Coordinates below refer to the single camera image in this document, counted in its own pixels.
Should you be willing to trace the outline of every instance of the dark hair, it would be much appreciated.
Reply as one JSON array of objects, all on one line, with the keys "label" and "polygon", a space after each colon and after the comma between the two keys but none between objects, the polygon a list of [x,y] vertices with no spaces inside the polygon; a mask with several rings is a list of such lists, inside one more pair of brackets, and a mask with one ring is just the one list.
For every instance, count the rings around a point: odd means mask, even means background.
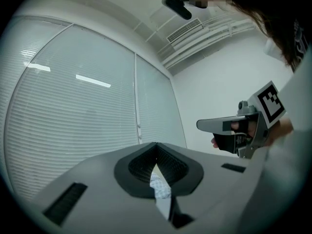
[{"label": "dark hair", "polygon": [[232,0],[229,4],[250,16],[273,39],[288,65],[298,63],[294,44],[295,0]]}]

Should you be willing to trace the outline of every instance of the air vent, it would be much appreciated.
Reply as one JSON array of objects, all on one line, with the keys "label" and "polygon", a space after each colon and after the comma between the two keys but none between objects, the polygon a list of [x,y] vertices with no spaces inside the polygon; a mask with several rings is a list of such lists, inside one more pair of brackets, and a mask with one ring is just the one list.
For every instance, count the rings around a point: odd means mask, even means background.
[{"label": "air vent", "polygon": [[178,30],[174,31],[171,35],[169,35],[167,37],[168,42],[169,43],[174,42],[179,37],[181,37],[182,35],[186,34],[187,32],[189,32],[190,30],[196,28],[199,25],[201,25],[201,21],[198,18],[194,19],[193,21],[185,24],[184,26],[182,26]]}]

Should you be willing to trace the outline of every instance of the person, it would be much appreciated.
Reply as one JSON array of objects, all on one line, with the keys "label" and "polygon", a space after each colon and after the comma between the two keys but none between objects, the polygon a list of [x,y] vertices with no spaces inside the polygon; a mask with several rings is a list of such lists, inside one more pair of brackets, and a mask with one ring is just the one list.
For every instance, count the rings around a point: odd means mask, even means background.
[{"label": "person", "polygon": [[[311,43],[309,0],[188,0],[187,2],[202,7],[215,2],[226,2],[246,14],[280,48],[285,63],[291,66],[293,72],[298,68]],[[238,127],[238,122],[232,123],[233,130],[237,130]],[[251,137],[254,136],[255,129],[256,123],[250,121],[248,134]],[[281,119],[270,129],[265,145],[272,145],[276,139],[291,133],[292,130],[290,120]],[[214,138],[212,144],[218,148]]]}]

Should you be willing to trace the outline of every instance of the hand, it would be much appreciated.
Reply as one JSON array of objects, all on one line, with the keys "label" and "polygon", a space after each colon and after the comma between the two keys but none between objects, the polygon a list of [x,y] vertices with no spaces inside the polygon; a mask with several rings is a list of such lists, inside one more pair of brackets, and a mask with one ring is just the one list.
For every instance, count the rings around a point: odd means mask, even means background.
[{"label": "hand", "polygon": [[[231,124],[231,127],[233,130],[237,130],[239,128],[239,122],[233,122]],[[254,137],[256,128],[257,128],[257,123],[255,121],[248,122],[248,135],[251,136],[252,138]],[[215,138],[211,140],[211,143],[213,144],[214,148],[218,148]]]}]

